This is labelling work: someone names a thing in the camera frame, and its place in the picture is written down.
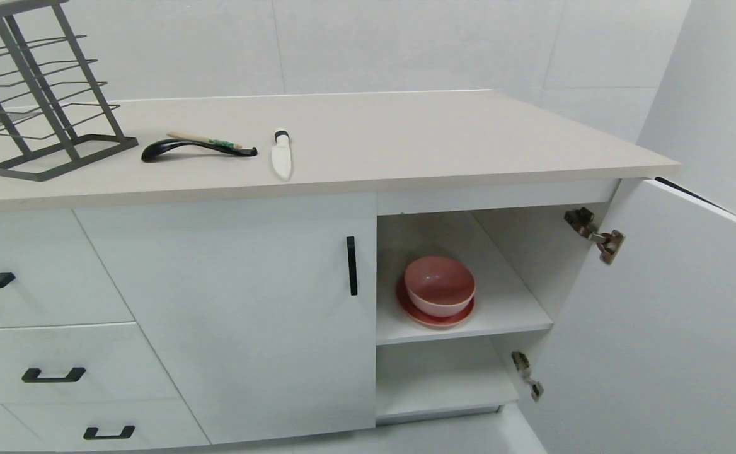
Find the black spoon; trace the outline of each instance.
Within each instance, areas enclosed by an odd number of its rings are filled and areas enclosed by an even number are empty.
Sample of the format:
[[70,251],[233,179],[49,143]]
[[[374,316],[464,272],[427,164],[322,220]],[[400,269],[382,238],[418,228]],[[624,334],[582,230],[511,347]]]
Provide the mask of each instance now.
[[220,153],[231,154],[240,158],[252,158],[255,157],[259,152],[256,151],[256,147],[252,149],[235,149],[227,146],[215,146],[215,144],[207,144],[198,141],[187,141],[184,139],[164,139],[149,144],[143,152],[141,152],[141,161],[145,163],[152,163],[158,160],[158,156],[171,149],[175,149],[179,146],[201,146],[207,149],[213,149]]

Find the countertop edge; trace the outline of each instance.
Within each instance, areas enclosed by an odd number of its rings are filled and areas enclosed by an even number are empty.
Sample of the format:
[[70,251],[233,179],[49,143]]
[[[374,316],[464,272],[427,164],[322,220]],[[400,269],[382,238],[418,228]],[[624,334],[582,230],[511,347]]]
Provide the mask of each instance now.
[[282,184],[257,187],[211,187],[210,189],[153,190],[85,195],[53,195],[32,199],[0,199],[0,212],[80,209],[121,205],[170,204],[224,199],[271,199],[291,196],[402,192],[403,190],[460,189],[529,183],[565,183],[597,179],[667,177],[679,164],[609,169],[560,170],[560,172],[503,173],[500,175],[454,175],[429,178],[397,178],[350,182]]

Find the cabinet hinge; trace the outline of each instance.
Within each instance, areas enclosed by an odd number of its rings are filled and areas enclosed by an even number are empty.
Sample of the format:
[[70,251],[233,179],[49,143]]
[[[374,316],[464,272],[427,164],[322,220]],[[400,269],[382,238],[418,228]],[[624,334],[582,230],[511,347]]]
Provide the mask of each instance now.
[[612,230],[612,233],[598,233],[598,227],[592,224],[595,219],[595,213],[582,207],[578,210],[569,210],[564,213],[564,221],[587,240],[594,242],[601,251],[601,262],[611,265],[618,256],[619,248],[625,241],[625,235],[619,230]]
[[542,394],[544,394],[544,386],[530,377],[530,361],[527,360],[526,354],[521,353],[521,351],[514,351],[511,358],[514,360],[514,365],[517,366],[517,371],[520,373],[522,380],[530,387],[530,397],[533,397],[533,402],[539,402]]

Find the wall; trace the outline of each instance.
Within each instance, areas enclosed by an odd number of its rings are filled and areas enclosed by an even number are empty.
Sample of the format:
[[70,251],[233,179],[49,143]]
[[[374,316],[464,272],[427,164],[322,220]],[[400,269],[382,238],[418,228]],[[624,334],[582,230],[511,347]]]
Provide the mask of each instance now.
[[[112,100],[495,88],[635,141],[690,0],[71,0]],[[28,38],[50,14],[19,15]],[[43,49],[57,57],[56,49]]]
[[682,163],[672,180],[736,214],[736,0],[695,0],[640,144]]

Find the open cabinet door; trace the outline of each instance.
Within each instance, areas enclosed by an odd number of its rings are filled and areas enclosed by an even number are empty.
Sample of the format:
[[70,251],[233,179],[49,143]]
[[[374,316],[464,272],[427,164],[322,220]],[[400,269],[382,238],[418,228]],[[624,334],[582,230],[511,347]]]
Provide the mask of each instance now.
[[736,452],[736,216],[642,181],[612,229],[619,255],[590,251],[521,411],[550,454]]

